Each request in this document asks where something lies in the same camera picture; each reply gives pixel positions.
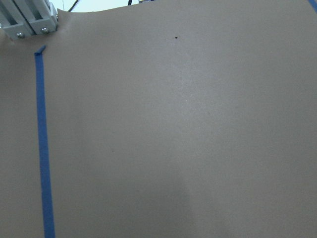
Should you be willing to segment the aluminium frame post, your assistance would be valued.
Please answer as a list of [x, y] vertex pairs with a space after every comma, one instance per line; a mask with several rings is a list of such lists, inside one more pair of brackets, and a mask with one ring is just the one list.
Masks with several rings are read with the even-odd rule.
[[47, 35], [58, 26], [58, 12], [49, 0], [0, 0], [0, 28], [13, 40]]

